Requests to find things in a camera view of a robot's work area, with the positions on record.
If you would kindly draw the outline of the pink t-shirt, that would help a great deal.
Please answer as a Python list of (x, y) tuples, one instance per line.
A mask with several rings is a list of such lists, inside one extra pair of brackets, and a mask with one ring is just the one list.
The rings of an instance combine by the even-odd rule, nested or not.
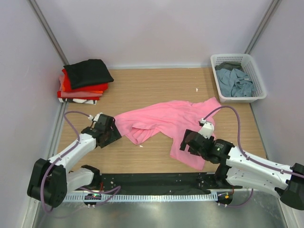
[(170, 156), (191, 168), (202, 170), (205, 160), (180, 150), (187, 129), (198, 132), (199, 121), (220, 107), (215, 97), (204, 102), (169, 101), (128, 111), (115, 116), (115, 125), (121, 136), (139, 145), (158, 133), (173, 140)]

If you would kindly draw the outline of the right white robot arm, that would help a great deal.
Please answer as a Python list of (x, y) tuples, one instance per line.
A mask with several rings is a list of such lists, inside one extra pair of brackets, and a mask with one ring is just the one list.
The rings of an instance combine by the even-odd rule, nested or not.
[(271, 194), (285, 205), (304, 209), (304, 167), (275, 163), (213, 136), (186, 130), (180, 145), (192, 155), (217, 164), (213, 182), (218, 188), (251, 188)]

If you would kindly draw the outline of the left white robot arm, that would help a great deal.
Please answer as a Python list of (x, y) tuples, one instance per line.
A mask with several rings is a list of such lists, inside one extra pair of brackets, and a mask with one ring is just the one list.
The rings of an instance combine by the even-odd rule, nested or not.
[(96, 190), (102, 185), (100, 170), (83, 165), (72, 168), (95, 148), (104, 148), (122, 136), (112, 116), (87, 115), (91, 125), (76, 132), (76, 139), (64, 150), (48, 159), (38, 159), (33, 166), (27, 195), (44, 205), (58, 207), (65, 196), (77, 189)]

